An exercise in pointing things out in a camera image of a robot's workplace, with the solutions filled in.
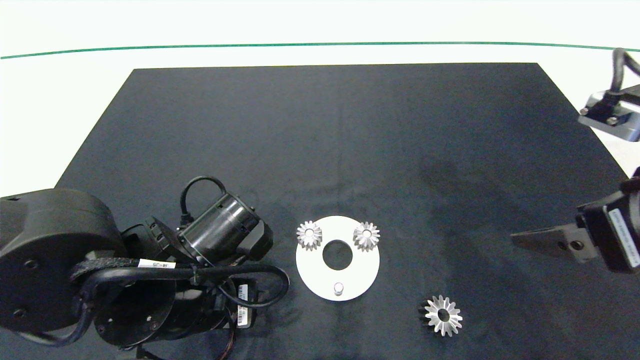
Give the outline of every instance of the white label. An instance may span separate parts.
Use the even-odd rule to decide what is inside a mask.
[[[175,268],[175,263],[169,263],[167,261],[156,261],[149,259],[140,259],[138,263],[139,268],[165,268],[165,269],[173,269]]]
[[[248,290],[249,285],[247,284],[238,286],[238,297],[246,301],[246,299],[248,299]],[[247,309],[246,307],[238,305],[238,326],[249,325],[249,316],[247,316],[248,311],[249,309]]]
[[[609,218],[613,223],[613,228],[618,234],[618,238],[622,243],[622,247],[625,248],[627,259],[629,260],[629,265],[631,265],[632,268],[635,268],[636,266],[640,265],[640,254],[638,254],[638,249],[634,243],[634,239],[629,233],[627,223],[625,223],[625,218],[622,217],[620,209],[611,210],[609,212]]]

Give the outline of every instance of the white circular plate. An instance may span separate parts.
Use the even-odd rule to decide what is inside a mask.
[[[302,281],[309,290],[327,300],[345,301],[362,295],[378,275],[378,247],[370,251],[358,249],[353,241],[353,231],[360,222],[352,218],[326,217],[316,221],[316,224],[322,229],[320,246],[314,250],[305,250],[298,245],[296,250],[296,265]],[[344,241],[353,253],[351,264],[342,270],[330,268],[323,259],[324,247],[335,240]]]

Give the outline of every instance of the metal gear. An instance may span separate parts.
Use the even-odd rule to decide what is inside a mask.
[[[433,332],[440,332],[442,336],[448,334],[453,336],[451,332],[458,333],[458,327],[462,327],[460,322],[462,316],[459,315],[460,310],[456,309],[456,303],[450,302],[449,298],[433,297],[433,300],[427,300],[420,306],[420,311],[424,313],[422,321],[425,326],[434,326]]]
[[[315,250],[322,242],[322,229],[313,221],[305,221],[298,228],[298,243],[306,250]]]
[[[380,230],[373,223],[361,222],[353,231],[353,241],[360,250],[369,251],[378,245]]]

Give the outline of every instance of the bevel gear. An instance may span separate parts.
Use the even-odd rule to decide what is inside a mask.
[[[373,223],[361,222],[353,231],[353,241],[358,249],[369,251],[378,245],[380,230]]]
[[[452,332],[458,333],[458,327],[462,327],[460,322],[462,316],[459,315],[460,310],[456,309],[456,303],[450,302],[449,298],[433,297],[433,300],[427,300],[420,306],[421,313],[424,313],[422,321],[425,326],[433,326],[433,332],[440,332],[444,336],[445,333],[450,337]]]
[[[298,228],[298,243],[307,250],[315,250],[322,242],[322,229],[313,221],[305,221]]]

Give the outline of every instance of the center hole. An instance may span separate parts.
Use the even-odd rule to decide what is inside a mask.
[[[324,247],[322,258],[326,266],[334,270],[342,270],[351,264],[353,253],[344,241],[332,240]]]
[[[449,312],[445,309],[438,310],[438,318],[441,321],[448,322],[449,321]]]

